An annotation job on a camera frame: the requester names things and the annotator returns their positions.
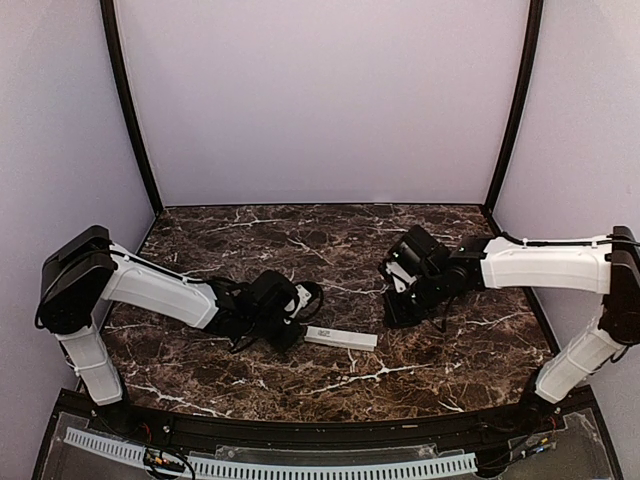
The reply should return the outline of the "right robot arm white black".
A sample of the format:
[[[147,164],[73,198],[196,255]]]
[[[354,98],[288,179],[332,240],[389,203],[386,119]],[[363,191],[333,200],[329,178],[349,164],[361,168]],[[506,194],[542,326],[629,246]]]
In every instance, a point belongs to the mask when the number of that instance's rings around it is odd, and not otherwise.
[[[408,328],[470,291],[510,287],[581,290],[602,297],[602,312],[533,375],[510,413],[521,434],[534,432],[559,403],[606,361],[639,342],[639,241],[626,226],[571,240],[467,237],[451,250],[415,225],[387,252],[384,323]]]

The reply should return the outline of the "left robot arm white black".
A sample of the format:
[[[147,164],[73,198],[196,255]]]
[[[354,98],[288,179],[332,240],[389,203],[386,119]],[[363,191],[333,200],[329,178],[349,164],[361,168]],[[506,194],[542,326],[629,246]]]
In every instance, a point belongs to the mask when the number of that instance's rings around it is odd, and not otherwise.
[[[293,283],[266,270],[252,282],[223,277],[194,279],[144,260],[114,243],[94,225],[49,256],[42,267],[34,324],[52,333],[84,383],[101,417],[120,436],[141,427],[140,412],[94,325],[101,301],[133,305],[231,341],[235,352],[258,340],[284,352],[324,301],[312,281]]]

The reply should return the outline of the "white remote control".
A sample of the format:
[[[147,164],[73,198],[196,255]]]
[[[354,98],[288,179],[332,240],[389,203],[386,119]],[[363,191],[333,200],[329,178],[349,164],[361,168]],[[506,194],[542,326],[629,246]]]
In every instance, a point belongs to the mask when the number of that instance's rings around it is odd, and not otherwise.
[[[307,327],[304,340],[309,343],[360,351],[373,351],[378,344],[377,335],[315,326]]]

